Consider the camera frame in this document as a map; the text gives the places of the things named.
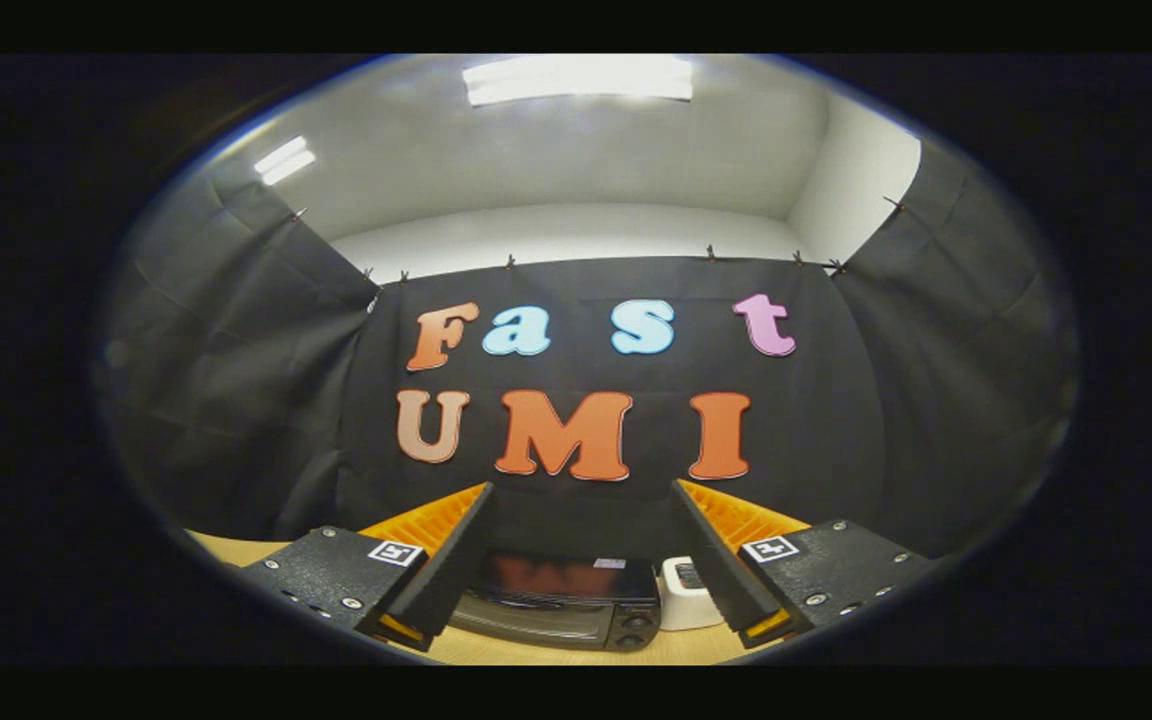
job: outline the orange soft finger pad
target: orange soft finger pad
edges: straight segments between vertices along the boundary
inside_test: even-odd
[[[687,495],[696,502],[705,520],[713,525],[718,537],[723,539],[727,550],[733,553],[740,551],[742,544],[759,541],[772,536],[783,536],[796,533],[799,530],[809,529],[804,521],[790,518],[781,515],[780,511],[768,510],[767,507],[755,505],[738,497],[727,495],[715,488],[700,486],[700,484],[680,479],[682,488]]]
[[[425,548],[432,558],[444,546],[452,530],[456,529],[465,511],[483,493],[486,483],[471,488],[463,488],[454,495],[440,497],[434,502],[427,502],[415,509],[381,520],[380,523],[358,530],[359,536],[366,536],[388,541],[416,544]]]

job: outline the pink letter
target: pink letter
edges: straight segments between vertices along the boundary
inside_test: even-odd
[[[763,355],[780,357],[794,353],[794,338],[781,338],[776,331],[776,318],[785,318],[788,311],[783,305],[772,305],[772,301],[763,293],[753,295],[732,305],[736,314],[745,316],[745,327],[749,328],[749,340]]]

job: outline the letter m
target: letter m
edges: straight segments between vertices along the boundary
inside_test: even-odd
[[[566,425],[543,392],[516,389],[505,393],[500,401],[509,409],[509,435],[503,457],[495,462],[502,473],[535,473],[536,462],[531,460],[535,447],[545,471],[558,475],[579,447],[579,458],[570,470],[573,478],[630,477],[630,469],[621,462],[621,420],[634,406],[634,397],[620,392],[590,393]]]

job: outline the white wall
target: white wall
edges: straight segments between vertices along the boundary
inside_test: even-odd
[[[372,281],[505,265],[694,255],[790,260],[804,250],[780,220],[666,205],[529,205],[475,210],[356,234],[332,245]]]
[[[812,174],[788,223],[805,259],[847,260],[890,217],[914,182],[922,143],[904,128],[831,92],[829,120]]]
[[[637,256],[704,256],[827,263],[847,260],[901,200],[922,145],[890,120],[831,92],[814,167],[787,222],[666,205],[563,204],[472,210],[389,225],[332,245],[378,283],[503,265]],[[312,214],[306,218],[314,223]]]

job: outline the ceiling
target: ceiling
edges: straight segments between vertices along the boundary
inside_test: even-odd
[[[247,167],[297,135],[316,161],[275,191],[328,242],[467,210],[635,202],[785,220],[828,122],[783,60],[681,55],[692,100],[567,96],[472,108],[461,70],[506,55],[372,61],[244,136]],[[253,179],[257,177],[252,170]]]

